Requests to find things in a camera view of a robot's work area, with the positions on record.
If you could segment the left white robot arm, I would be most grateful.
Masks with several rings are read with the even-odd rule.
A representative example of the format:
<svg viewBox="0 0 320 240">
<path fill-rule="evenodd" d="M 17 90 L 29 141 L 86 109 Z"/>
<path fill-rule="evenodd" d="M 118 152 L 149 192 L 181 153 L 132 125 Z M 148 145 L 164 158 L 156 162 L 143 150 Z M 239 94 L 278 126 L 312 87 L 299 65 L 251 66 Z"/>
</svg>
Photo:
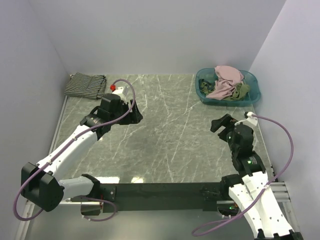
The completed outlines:
<svg viewBox="0 0 320 240">
<path fill-rule="evenodd" d="M 20 194 L 46 212 L 68 198 L 84 196 L 88 201 L 96 200 L 100 182 L 95 177 L 83 174 L 64 179 L 65 172 L 113 125 L 138 124 L 142 119 L 134 99 L 124 102 L 118 93 L 106 94 L 55 151 L 36 164 L 28 162 L 23 166 Z"/>
</svg>

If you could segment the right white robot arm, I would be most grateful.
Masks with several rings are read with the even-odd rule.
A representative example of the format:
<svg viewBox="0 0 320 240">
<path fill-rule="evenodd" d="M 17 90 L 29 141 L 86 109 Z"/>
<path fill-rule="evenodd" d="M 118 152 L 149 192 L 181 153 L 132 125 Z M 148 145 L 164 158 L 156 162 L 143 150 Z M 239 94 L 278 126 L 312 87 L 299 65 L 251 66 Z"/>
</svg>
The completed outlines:
<svg viewBox="0 0 320 240">
<path fill-rule="evenodd" d="M 236 203 L 256 240 L 301 240 L 302 234 L 294 231 L 279 207 L 263 161 L 253 150 L 253 128 L 257 124 L 253 112 L 246 112 L 243 120 L 229 114 L 212 120 L 211 132 L 224 128 L 218 136 L 228 144 L 238 172 L 221 179 L 219 193 Z"/>
</svg>

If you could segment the pink tank top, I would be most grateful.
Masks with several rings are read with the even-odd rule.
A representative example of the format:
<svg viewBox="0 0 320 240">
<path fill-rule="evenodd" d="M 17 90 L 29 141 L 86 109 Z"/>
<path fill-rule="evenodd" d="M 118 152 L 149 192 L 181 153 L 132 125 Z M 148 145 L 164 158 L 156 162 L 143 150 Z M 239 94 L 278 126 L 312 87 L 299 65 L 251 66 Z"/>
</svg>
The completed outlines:
<svg viewBox="0 0 320 240">
<path fill-rule="evenodd" d="M 218 80 L 215 81 L 213 92 L 206 98 L 223 100 L 233 94 L 236 86 L 243 82 L 243 74 L 232 66 L 218 65 L 214 68 Z"/>
</svg>

